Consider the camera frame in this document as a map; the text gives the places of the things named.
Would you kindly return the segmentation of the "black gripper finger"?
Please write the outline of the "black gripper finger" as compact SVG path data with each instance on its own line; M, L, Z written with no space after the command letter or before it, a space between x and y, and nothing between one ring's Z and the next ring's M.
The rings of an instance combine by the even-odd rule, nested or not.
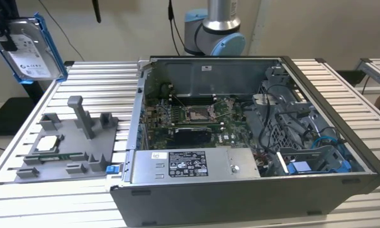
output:
M1 41L1 46L5 51L17 51L17 46L9 34L5 35L5 39Z

